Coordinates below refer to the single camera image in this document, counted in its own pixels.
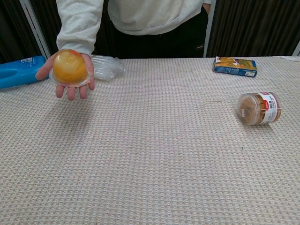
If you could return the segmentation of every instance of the bottle label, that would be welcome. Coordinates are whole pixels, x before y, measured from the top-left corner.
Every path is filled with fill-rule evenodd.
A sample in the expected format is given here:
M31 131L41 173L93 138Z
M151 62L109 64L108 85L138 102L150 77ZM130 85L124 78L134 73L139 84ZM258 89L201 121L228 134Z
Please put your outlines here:
M268 92L260 92L259 95L263 98L266 105L266 111L261 124L271 123L275 120L278 113L278 104L275 97Z

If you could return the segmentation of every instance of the blue bottle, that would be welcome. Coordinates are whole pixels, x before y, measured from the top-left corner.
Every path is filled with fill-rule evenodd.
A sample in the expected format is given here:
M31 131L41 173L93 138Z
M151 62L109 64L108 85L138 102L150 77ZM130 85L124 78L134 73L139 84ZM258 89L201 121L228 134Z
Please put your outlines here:
M0 89L37 82L37 71L46 62L43 56L0 64Z

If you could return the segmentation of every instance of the person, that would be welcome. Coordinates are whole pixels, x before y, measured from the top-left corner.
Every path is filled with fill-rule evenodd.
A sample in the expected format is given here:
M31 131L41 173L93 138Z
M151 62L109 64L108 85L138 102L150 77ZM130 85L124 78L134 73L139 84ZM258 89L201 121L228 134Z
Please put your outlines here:
M84 57L93 74L91 54L100 28L104 0L56 0L61 19L58 49L73 49ZM109 0L108 14L114 24L119 58L203 57L211 0ZM53 67L51 56L36 74L44 79ZM79 88L80 98L93 90L93 76ZM65 87L56 87L63 96ZM76 88L67 97L75 99Z

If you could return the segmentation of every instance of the textured tablecloth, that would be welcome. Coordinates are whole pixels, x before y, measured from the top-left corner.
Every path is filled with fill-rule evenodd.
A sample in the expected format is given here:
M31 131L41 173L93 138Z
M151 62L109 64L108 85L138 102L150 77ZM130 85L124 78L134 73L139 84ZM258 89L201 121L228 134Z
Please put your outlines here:
M43 81L0 91L0 224L299 224L300 63L125 60L88 100ZM247 127L237 98L273 91L274 124Z

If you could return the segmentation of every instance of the dark curtain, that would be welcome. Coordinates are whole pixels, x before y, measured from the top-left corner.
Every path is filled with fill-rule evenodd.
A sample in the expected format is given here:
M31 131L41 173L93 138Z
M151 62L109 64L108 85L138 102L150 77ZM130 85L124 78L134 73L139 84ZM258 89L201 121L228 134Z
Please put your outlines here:
M292 55L300 0L217 0L207 57Z
M101 27L97 34L94 54L115 56L114 37L111 31L112 22L107 13L107 3L105 0L101 19ZM60 17L57 12L55 0L31 0L31 5L35 11L44 38L48 44L51 54L57 52L56 37L61 28Z
M0 1L0 63L41 55L19 0Z

